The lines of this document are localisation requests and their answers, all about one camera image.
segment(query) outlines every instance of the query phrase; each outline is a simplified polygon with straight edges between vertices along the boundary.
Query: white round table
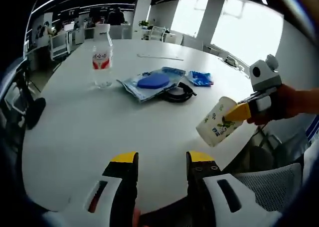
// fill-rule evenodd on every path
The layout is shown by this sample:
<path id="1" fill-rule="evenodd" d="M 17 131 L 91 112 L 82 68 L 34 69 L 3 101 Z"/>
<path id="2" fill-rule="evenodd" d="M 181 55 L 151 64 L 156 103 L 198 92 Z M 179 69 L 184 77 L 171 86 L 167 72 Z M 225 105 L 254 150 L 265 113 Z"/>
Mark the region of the white round table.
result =
<path id="1" fill-rule="evenodd" d="M 253 92 L 249 79 L 217 57 L 158 41 L 114 40 L 117 79 L 163 66 L 213 76 L 214 85 L 192 87 L 197 96 L 186 103 L 156 99 L 140 104 L 117 82 L 106 90 L 92 87 L 92 46 L 93 41 L 86 40 L 53 74 L 41 94 L 46 108 L 38 124 L 26 131 L 23 180 L 28 196 L 39 205 L 64 209 L 81 183 L 101 175 L 114 156 L 137 151 L 137 207 L 143 213 L 157 210 L 187 195 L 187 151 L 208 153 L 224 169 L 256 130 L 245 122 L 215 148 L 197 133 L 195 127 L 222 96 L 238 102 Z"/>

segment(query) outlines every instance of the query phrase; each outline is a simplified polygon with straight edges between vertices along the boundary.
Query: office chair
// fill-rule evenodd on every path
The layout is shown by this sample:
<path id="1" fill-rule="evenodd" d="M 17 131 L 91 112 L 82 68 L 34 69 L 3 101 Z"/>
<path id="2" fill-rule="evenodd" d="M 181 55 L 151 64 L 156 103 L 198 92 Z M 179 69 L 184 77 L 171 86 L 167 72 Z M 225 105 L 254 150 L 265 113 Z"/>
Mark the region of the office chair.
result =
<path id="1" fill-rule="evenodd" d="M 266 151 L 262 147 L 265 143 L 269 143 L 270 150 Z M 304 130 L 298 130 L 295 135 L 285 142 L 273 134 L 266 134 L 259 144 L 250 150 L 251 166 L 255 170 L 279 168 L 296 162 L 304 152 L 310 147 L 308 138 Z"/>
<path id="2" fill-rule="evenodd" d="M 204 46 L 203 41 L 190 37 L 188 35 L 183 36 L 182 45 L 189 48 L 197 49 L 200 51 L 203 51 L 203 46 Z"/>
<path id="3" fill-rule="evenodd" d="M 55 58 L 62 55 L 70 54 L 70 44 L 68 40 L 68 33 L 60 34 L 50 38 L 51 60 L 54 60 Z"/>
<path id="4" fill-rule="evenodd" d="M 166 28 L 153 26 L 149 34 L 149 40 L 159 40 L 163 42 L 165 31 Z"/>
<path id="5" fill-rule="evenodd" d="M 256 203 L 267 211 L 282 212 L 302 185 L 302 167 L 294 163 L 278 169 L 235 174 L 256 194 Z"/>

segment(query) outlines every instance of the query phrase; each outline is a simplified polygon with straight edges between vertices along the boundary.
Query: plastic water bottle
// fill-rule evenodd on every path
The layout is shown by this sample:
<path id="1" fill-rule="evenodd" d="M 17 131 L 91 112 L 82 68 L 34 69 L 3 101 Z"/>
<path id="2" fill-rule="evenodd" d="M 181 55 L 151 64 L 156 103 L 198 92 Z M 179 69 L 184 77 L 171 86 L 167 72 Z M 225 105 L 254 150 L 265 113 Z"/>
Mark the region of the plastic water bottle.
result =
<path id="1" fill-rule="evenodd" d="M 95 41 L 93 47 L 93 79 L 95 85 L 100 88 L 106 88 L 112 85 L 112 56 L 113 45 L 110 38 L 110 25 L 104 25 L 104 32 L 100 35 L 105 36 L 103 40 Z"/>

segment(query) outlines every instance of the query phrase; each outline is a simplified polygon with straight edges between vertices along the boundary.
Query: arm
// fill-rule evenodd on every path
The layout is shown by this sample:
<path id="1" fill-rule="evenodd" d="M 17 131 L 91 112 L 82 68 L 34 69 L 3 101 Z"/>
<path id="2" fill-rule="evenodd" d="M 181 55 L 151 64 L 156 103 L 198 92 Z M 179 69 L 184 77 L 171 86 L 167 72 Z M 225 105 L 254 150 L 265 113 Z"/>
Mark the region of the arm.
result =
<path id="1" fill-rule="evenodd" d="M 319 89 L 296 91 L 296 102 L 299 113 L 319 114 Z"/>
<path id="2" fill-rule="evenodd" d="M 277 120 L 291 118 L 302 113 L 319 114 L 319 89 L 296 91 L 283 84 L 278 88 L 277 94 L 280 100 L 279 105 L 285 110 L 283 116 L 276 117 Z M 272 120 L 275 120 L 275 117 L 271 113 L 264 113 L 251 117 L 247 122 L 263 125 Z"/>
<path id="3" fill-rule="evenodd" d="M 49 27 L 47 27 L 46 30 L 49 35 L 54 35 L 54 32 Z"/>
<path id="4" fill-rule="evenodd" d="M 107 23 L 107 24 L 109 24 L 109 23 L 110 23 L 110 21 L 111 21 L 111 15 L 112 15 L 112 14 L 111 14 L 111 13 L 109 13 L 108 18 L 107 18 L 107 20 L 106 20 L 106 23 Z"/>

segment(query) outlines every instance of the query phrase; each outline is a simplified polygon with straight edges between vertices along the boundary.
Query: person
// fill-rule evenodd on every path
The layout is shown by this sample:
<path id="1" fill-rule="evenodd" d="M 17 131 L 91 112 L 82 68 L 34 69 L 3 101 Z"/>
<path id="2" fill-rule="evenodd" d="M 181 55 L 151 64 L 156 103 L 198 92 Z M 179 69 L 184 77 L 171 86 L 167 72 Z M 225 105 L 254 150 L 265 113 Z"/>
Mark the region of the person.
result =
<path id="1" fill-rule="evenodd" d="M 73 29 L 77 30 L 79 28 L 80 28 L 80 23 L 79 23 L 79 21 L 77 21 L 77 22 L 75 22 Z"/>
<path id="2" fill-rule="evenodd" d="M 50 23 L 49 23 L 49 21 L 46 21 L 45 23 L 44 23 L 44 32 L 46 32 L 46 34 L 47 35 L 52 35 L 52 36 L 54 36 L 54 32 L 52 31 L 52 29 L 51 29 L 51 27 L 50 27 Z"/>
<path id="3" fill-rule="evenodd" d="M 92 17 L 91 22 L 88 23 L 87 28 L 95 28 L 100 23 L 101 18 L 99 16 L 94 16 Z"/>
<path id="4" fill-rule="evenodd" d="M 63 34 L 65 31 L 63 30 L 63 24 L 62 22 L 57 22 L 56 26 L 55 26 L 55 32 L 53 34 L 53 36 L 57 36 L 59 34 Z"/>
<path id="5" fill-rule="evenodd" d="M 109 13 L 107 23 L 110 25 L 121 25 L 125 22 L 124 14 L 117 7 Z"/>

